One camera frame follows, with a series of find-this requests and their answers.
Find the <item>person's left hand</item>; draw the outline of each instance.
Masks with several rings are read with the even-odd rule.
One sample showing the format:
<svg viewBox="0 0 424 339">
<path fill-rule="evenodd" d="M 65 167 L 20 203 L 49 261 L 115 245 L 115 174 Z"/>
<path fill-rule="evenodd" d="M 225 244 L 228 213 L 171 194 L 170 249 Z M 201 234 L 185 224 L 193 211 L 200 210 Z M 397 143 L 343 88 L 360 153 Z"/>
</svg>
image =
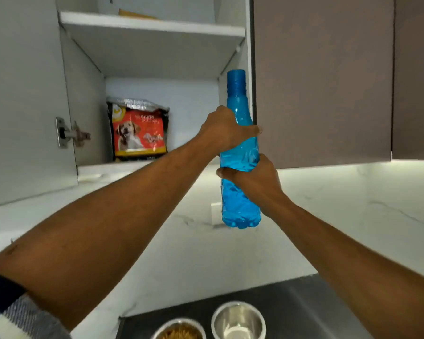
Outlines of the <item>person's left hand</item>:
<svg viewBox="0 0 424 339">
<path fill-rule="evenodd" d="M 216 141 L 218 153 L 234 148 L 261 132 L 257 125 L 238 125 L 232 110 L 225 106 L 218 106 L 215 112 L 210 113 L 199 130 L 200 135 L 210 136 Z"/>
</svg>

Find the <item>white marble wall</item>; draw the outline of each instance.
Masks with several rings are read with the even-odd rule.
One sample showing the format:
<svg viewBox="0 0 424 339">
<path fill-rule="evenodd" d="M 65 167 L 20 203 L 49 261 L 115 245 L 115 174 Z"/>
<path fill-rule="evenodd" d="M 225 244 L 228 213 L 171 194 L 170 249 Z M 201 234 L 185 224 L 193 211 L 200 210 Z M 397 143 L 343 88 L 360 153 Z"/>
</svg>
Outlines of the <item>white marble wall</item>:
<svg viewBox="0 0 424 339">
<path fill-rule="evenodd" d="M 290 169 L 283 189 L 299 205 L 368 247 L 424 274 L 424 162 Z M 208 168 L 133 268 L 73 331 L 111 339 L 118 316 L 315 273 L 268 218 L 254 229 L 212 226 L 219 178 Z M 0 245 L 101 183 L 0 207 Z"/>
</svg>

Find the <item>bowl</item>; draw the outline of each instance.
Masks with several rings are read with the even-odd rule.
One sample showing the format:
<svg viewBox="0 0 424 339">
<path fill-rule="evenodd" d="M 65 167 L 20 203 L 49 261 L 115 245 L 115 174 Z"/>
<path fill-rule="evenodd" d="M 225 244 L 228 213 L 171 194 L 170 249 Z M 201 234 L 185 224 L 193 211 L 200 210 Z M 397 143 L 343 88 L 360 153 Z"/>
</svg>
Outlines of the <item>bowl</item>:
<svg viewBox="0 0 424 339">
<path fill-rule="evenodd" d="M 164 323 L 151 337 L 151 339 L 162 339 L 165 334 L 177 328 L 185 328 L 197 333 L 199 339 L 206 339 L 206 332 L 199 322 L 188 318 L 176 318 Z"/>
<path fill-rule="evenodd" d="M 215 339 L 265 339 L 265 320 L 254 306 L 241 301 L 227 302 L 212 316 Z"/>
</svg>

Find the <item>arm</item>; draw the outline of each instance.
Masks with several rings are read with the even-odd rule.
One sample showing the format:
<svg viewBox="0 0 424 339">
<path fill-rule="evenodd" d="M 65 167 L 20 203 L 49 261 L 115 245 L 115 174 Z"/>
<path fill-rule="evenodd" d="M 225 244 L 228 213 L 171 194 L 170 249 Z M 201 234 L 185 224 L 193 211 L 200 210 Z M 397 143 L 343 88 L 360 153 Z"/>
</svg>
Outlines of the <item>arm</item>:
<svg viewBox="0 0 424 339">
<path fill-rule="evenodd" d="M 258 134 L 220 106 L 184 146 L 67 205 L 8 246 L 0 275 L 73 329 L 132 267 L 205 166 Z"/>
<path fill-rule="evenodd" d="M 217 173 L 279 225 L 375 338 L 424 338 L 424 277 L 296 206 L 264 155 L 250 173 L 229 168 Z"/>
</svg>

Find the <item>bottle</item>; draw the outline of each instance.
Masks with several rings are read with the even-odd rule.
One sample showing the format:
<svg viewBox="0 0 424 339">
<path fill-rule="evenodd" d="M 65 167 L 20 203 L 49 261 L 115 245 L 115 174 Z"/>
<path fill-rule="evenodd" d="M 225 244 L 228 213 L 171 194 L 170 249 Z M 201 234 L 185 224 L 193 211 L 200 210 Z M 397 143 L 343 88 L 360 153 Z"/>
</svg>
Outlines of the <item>bottle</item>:
<svg viewBox="0 0 424 339">
<path fill-rule="evenodd" d="M 244 70 L 231 70 L 227 74 L 228 100 L 230 108 L 239 125 L 252 125 L 246 97 Z M 251 171 L 259 162 L 258 139 L 249 138 L 239 146 L 220 154 L 220 166 L 240 171 Z M 221 180 L 221 199 L 223 222 L 229 227 L 255 227 L 261 221 L 261 211 L 251 202 L 234 183 Z"/>
</svg>

